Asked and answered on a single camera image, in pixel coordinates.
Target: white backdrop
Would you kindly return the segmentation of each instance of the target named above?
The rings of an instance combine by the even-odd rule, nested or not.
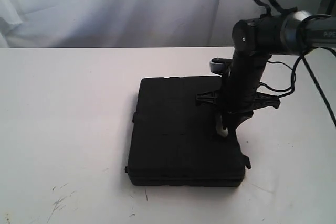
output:
[[[280,0],[316,12],[321,0]],[[252,0],[0,0],[1,47],[182,47],[231,44]]]

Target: white table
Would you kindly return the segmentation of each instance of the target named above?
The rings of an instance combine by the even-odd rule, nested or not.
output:
[[[238,128],[252,169],[237,189],[135,187],[123,172],[140,80],[207,75],[232,53],[1,49],[0,223],[335,223],[336,129],[302,63],[294,95]],[[336,59],[307,59],[335,111]],[[289,76],[268,65],[263,80]]]

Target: black case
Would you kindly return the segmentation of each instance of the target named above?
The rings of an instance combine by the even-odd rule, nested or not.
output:
[[[240,185],[249,160],[236,132],[217,135],[215,108],[195,103],[196,94],[220,82],[218,76],[141,81],[125,168],[134,185]]]

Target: white surface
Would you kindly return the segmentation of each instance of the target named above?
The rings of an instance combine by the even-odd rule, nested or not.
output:
[[[294,95],[239,127],[252,169],[237,189],[134,187],[123,172],[140,80],[206,75],[232,53],[0,50],[0,223],[334,223],[336,130],[303,65]],[[336,59],[307,58],[335,110]],[[282,88],[289,75],[269,65],[263,80]]]
[[[321,0],[281,0],[284,7]],[[260,15],[252,0],[10,0],[22,24],[0,47],[181,47],[232,44],[232,27]]]

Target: white curtain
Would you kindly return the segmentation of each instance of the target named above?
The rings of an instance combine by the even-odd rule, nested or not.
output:
[[[316,12],[321,0],[279,0]],[[252,0],[0,0],[0,47],[231,45]]]

